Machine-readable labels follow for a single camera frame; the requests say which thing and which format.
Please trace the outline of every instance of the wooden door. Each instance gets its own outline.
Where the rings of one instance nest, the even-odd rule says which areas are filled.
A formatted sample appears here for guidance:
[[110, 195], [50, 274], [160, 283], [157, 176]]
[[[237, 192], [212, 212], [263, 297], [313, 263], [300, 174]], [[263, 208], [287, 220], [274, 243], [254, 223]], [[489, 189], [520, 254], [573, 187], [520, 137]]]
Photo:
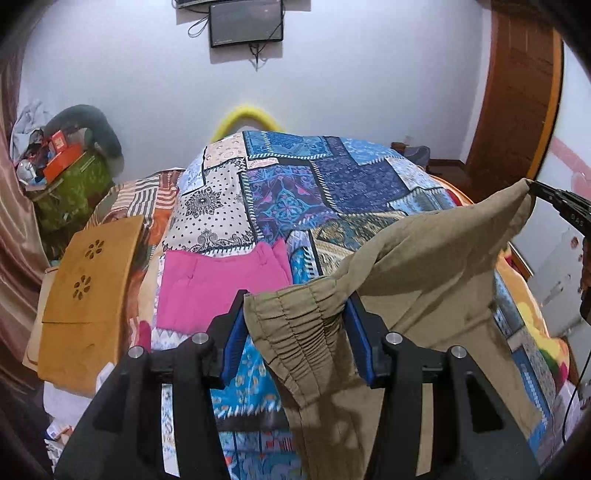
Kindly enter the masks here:
[[550, 141], [561, 77], [561, 39], [548, 24], [493, 11], [485, 98], [466, 165], [474, 201], [535, 176]]

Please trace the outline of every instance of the bed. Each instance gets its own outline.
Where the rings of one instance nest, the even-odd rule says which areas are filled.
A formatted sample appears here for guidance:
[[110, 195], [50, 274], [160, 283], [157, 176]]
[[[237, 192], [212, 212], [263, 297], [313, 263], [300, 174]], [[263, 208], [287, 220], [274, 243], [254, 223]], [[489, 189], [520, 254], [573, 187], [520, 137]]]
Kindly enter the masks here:
[[[223, 197], [212, 191], [216, 181], [233, 182], [230, 193], [246, 216], [246, 226], [230, 226], [224, 218], [206, 232], [173, 240], [183, 227], [175, 208], [191, 198], [200, 204], [217, 202]], [[129, 345], [166, 349], [186, 338], [157, 326], [165, 252], [170, 248], [222, 257], [284, 238], [293, 281], [304, 283], [330, 274], [344, 256], [405, 215], [469, 204], [462, 192], [381, 145], [241, 132], [208, 145], [184, 172], [163, 171], [114, 187], [88, 226], [145, 216], [126, 303]], [[568, 348], [548, 336], [526, 282], [511, 267], [510, 251], [499, 253], [496, 270], [494, 318], [541, 413], [528, 441], [543, 463], [548, 453], [540, 452], [540, 444], [553, 422], [556, 392], [568, 374]], [[163, 387], [162, 395], [165, 469], [178, 476], [171, 388]], [[303, 478], [277, 389], [250, 340], [236, 381], [222, 392], [212, 391], [212, 401], [232, 479]]]

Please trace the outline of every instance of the white cloth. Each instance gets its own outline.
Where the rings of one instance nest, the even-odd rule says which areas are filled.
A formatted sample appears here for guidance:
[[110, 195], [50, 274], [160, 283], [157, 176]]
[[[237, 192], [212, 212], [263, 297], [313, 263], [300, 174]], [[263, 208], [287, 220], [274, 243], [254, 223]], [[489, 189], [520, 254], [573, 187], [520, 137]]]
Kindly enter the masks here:
[[[103, 370], [96, 377], [95, 391], [99, 391], [99, 388], [105, 383], [114, 368], [115, 366], [111, 362], [103, 367]], [[45, 382], [43, 408], [49, 415], [59, 420], [60, 423], [69, 425], [72, 428], [76, 427], [91, 401], [91, 398], [61, 390], [54, 384]]]
[[45, 109], [45, 105], [40, 100], [34, 100], [25, 105], [19, 115], [10, 137], [10, 158], [16, 163], [23, 152], [29, 146], [29, 136], [37, 128], [47, 125], [52, 119], [52, 115]]
[[[564, 445], [562, 441], [562, 424], [573, 392], [574, 385], [567, 380], [554, 399], [552, 424], [548, 425], [538, 448], [537, 459], [540, 465], [546, 466]], [[566, 427], [564, 429], [564, 436], [567, 440], [582, 416], [579, 396], [575, 395], [573, 404], [570, 406], [569, 416], [566, 418]]]
[[203, 187], [203, 154], [193, 160], [178, 178], [178, 195], [184, 195]]

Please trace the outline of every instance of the door frame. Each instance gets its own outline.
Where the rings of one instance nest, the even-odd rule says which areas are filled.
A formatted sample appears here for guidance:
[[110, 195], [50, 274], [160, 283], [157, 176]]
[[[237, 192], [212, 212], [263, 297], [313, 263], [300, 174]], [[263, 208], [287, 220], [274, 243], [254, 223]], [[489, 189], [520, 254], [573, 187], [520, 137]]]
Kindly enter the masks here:
[[553, 71], [552, 71], [552, 86], [550, 87], [550, 101], [548, 102], [548, 110], [546, 118], [544, 119], [544, 128], [540, 135], [538, 148], [535, 150], [534, 159], [531, 162], [530, 169], [527, 171], [527, 178], [534, 180], [542, 163], [546, 157], [546, 153], [552, 140], [554, 133], [554, 126], [556, 118], [558, 117], [558, 106], [560, 105], [560, 95], [562, 93], [562, 77], [564, 73], [564, 43], [562, 37], [553, 29], [552, 35], [552, 57], [553, 57]]
[[[484, 99], [482, 101], [482, 109], [480, 110], [480, 118], [478, 120], [478, 126], [476, 127], [476, 132], [474, 134], [474, 139], [472, 140], [472, 145], [475, 145], [480, 140], [480, 137], [485, 134], [480, 119], [486, 116], [491, 105], [491, 90], [488, 88], [488, 82], [491, 78], [491, 74], [494, 72], [496, 65], [496, 45], [499, 35], [498, 13], [494, 9], [491, 13], [491, 59], [489, 61], [488, 76], [486, 78], [487, 87], [485, 89]], [[544, 127], [540, 135], [540, 140], [538, 142], [534, 158], [531, 162], [530, 168], [527, 171], [526, 175], [528, 179], [532, 180], [536, 178], [538, 172], [540, 171], [542, 162], [544, 161], [544, 157], [550, 146], [552, 133], [554, 132], [554, 124], [556, 123], [556, 118], [558, 115], [558, 106], [560, 104], [560, 95], [562, 91], [562, 77], [564, 67], [563, 40], [555, 28], [553, 28], [552, 30], [552, 39], [553, 71], [552, 84], [550, 87], [550, 98], [548, 100], [548, 109], [546, 111], [546, 116], [544, 118]], [[470, 148], [470, 153], [468, 154], [468, 158], [466, 159], [466, 171], [468, 175], [470, 174], [470, 164], [473, 164], [471, 160], [474, 157], [474, 155], [475, 152], [472, 150], [472, 148]]]

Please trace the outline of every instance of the striped fabric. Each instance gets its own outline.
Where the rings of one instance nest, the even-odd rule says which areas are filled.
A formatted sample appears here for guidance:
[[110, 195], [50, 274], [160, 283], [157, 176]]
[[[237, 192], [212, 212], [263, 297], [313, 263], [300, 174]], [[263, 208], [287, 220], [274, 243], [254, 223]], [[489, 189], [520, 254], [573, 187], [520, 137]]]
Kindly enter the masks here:
[[144, 230], [129, 275], [125, 307], [130, 345], [136, 344], [139, 336], [139, 287], [176, 203], [177, 181], [182, 172], [182, 170], [166, 170], [145, 179], [116, 185], [100, 201], [85, 226], [85, 228], [91, 228], [121, 218], [144, 215]]

